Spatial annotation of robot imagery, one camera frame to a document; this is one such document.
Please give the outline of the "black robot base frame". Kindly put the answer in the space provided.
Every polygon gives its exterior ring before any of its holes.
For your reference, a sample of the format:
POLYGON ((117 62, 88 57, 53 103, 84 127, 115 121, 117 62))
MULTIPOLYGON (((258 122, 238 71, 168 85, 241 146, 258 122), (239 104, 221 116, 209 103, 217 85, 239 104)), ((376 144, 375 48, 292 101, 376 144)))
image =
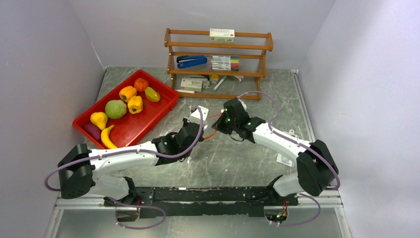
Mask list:
POLYGON ((264 217, 269 206, 296 206, 296 194, 278 195, 268 186, 238 187, 141 187, 128 180, 129 194, 120 202, 143 205, 140 218, 155 218, 161 215, 154 206, 163 209, 167 216, 201 215, 248 215, 264 217))

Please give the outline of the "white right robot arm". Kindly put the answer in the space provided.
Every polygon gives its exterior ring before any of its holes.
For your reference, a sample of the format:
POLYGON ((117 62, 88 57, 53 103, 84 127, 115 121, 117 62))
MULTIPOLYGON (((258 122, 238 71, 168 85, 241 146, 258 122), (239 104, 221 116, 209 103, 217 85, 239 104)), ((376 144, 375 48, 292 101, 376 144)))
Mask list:
POLYGON ((296 166, 296 172, 280 175, 271 182, 267 199, 272 205, 280 205, 287 195, 300 192, 319 196, 333 181, 338 181, 339 170, 323 141, 298 140, 259 117, 250 117, 238 98, 225 102, 223 108, 213 129, 227 135, 235 132, 241 140, 273 149, 296 166))

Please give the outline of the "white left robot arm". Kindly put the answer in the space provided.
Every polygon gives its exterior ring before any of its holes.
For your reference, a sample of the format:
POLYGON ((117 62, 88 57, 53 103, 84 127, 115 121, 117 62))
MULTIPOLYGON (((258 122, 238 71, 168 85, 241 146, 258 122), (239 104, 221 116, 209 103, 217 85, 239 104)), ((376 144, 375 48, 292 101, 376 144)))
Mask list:
POLYGON ((204 120, 184 118, 178 132, 136 146, 94 150, 85 143, 78 144, 57 165, 61 196, 73 199, 91 193, 112 197, 124 206, 131 206, 137 200, 133 180, 111 177, 109 173, 181 161, 203 140, 205 126, 204 120))

